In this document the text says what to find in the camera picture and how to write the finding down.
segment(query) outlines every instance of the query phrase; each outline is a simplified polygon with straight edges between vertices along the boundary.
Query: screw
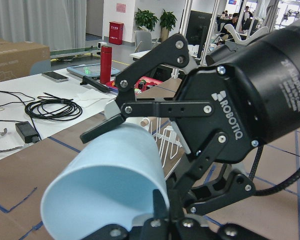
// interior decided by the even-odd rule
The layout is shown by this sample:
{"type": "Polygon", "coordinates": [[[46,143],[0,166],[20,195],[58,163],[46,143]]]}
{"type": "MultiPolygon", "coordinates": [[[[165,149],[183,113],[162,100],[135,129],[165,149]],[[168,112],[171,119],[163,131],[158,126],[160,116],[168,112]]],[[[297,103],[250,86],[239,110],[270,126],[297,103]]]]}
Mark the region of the screw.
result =
{"type": "Polygon", "coordinates": [[[126,106],[124,111],[125,111],[125,113],[130,114],[130,113],[132,113],[132,107],[131,106],[126,106]]]}
{"type": "Polygon", "coordinates": [[[186,218],[182,221],[182,225],[187,228],[192,228],[194,226],[194,221],[192,219],[186,218]]]}
{"type": "Polygon", "coordinates": [[[226,140],[227,140],[227,138],[226,138],[226,136],[224,136],[224,135],[221,135],[221,136],[218,137],[218,141],[219,141],[219,143],[221,143],[221,144],[225,143],[226,140]]]}
{"type": "Polygon", "coordinates": [[[226,68],[224,66],[218,66],[216,68],[216,71],[221,74],[221,75],[224,75],[226,73],[226,68]]]}
{"type": "Polygon", "coordinates": [[[182,49],[182,48],[184,47],[184,42],[181,41],[181,40],[176,41],[175,47],[176,47],[177,49],[182,49]]]}
{"type": "Polygon", "coordinates": [[[185,61],[185,58],[183,56],[180,56],[176,59],[176,61],[178,62],[178,64],[183,64],[185,61]]]}
{"type": "Polygon", "coordinates": [[[209,106],[209,105],[204,106],[203,111],[204,111],[206,114],[209,114],[209,113],[211,113],[211,111],[212,111],[212,107],[209,106]]]}
{"type": "Polygon", "coordinates": [[[160,222],[159,219],[153,220],[153,221],[150,222],[150,225],[151,225],[151,227],[153,227],[153,228],[157,228],[157,227],[160,227],[160,226],[161,226],[161,222],[160,222]]]}
{"type": "Polygon", "coordinates": [[[227,236],[231,237],[234,237],[238,234],[237,230],[235,230],[233,227],[227,227],[224,232],[227,236]]]}
{"type": "Polygon", "coordinates": [[[252,189],[252,187],[248,184],[248,185],[245,185],[244,189],[245,189],[247,192],[249,192],[249,191],[252,189]]]}
{"type": "Polygon", "coordinates": [[[128,86],[128,81],[127,80],[122,80],[120,82],[120,86],[123,87],[123,88],[126,88],[128,86]]]}
{"type": "Polygon", "coordinates": [[[192,208],[190,208],[190,212],[192,212],[193,214],[197,211],[197,209],[193,206],[192,208]]]}
{"type": "Polygon", "coordinates": [[[113,229],[113,230],[110,231],[110,236],[111,237],[118,237],[120,235],[121,235],[120,229],[116,228],[116,229],[113,229]]]}
{"type": "Polygon", "coordinates": [[[257,140],[253,140],[253,141],[251,141],[251,145],[252,145],[252,147],[258,147],[259,146],[259,142],[257,141],[257,140]]]}

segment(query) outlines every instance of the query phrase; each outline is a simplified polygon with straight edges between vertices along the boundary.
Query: light blue paper cup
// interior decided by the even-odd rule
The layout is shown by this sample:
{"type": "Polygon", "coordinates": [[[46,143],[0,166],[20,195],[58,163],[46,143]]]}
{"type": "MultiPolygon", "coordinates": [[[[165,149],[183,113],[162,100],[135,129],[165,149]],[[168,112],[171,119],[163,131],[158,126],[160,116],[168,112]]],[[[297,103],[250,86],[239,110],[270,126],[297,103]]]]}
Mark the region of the light blue paper cup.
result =
{"type": "Polygon", "coordinates": [[[128,231],[153,213],[153,190],[169,208],[157,144],[142,127],[124,123],[94,139],[48,186],[41,217],[56,240],[78,240],[108,224],[128,231]]]}

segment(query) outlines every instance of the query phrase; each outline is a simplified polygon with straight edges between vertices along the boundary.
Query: white curtain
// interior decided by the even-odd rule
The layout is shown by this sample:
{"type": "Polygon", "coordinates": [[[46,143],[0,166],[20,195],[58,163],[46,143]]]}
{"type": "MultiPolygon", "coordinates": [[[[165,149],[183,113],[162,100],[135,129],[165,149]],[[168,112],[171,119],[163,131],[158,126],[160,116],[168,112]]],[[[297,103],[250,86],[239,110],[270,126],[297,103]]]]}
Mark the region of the white curtain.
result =
{"type": "Polygon", "coordinates": [[[0,0],[0,38],[50,50],[85,47],[86,0],[0,0]]]}

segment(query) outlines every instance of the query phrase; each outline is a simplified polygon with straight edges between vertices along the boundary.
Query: red object on table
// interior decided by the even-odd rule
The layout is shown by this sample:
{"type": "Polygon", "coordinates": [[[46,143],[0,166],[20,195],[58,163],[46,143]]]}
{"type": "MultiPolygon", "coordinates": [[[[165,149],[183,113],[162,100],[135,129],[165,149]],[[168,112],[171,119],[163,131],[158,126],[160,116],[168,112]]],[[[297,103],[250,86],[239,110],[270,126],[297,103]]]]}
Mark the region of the red object on table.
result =
{"type": "Polygon", "coordinates": [[[100,83],[106,84],[111,78],[112,47],[101,47],[100,83]]]}
{"type": "Polygon", "coordinates": [[[124,24],[122,22],[111,21],[109,28],[109,43],[121,45],[124,33],[124,24]]]}

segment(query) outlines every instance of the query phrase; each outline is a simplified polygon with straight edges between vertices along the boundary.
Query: red fire extinguisher box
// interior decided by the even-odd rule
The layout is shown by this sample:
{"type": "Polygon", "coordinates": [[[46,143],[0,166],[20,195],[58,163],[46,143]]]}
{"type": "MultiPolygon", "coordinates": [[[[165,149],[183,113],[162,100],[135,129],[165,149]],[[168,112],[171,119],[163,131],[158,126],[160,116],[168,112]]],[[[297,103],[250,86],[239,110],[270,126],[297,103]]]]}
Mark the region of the red fire extinguisher box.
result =
{"type": "Polygon", "coordinates": [[[124,24],[122,22],[111,21],[109,29],[109,43],[121,45],[123,33],[124,24]]]}

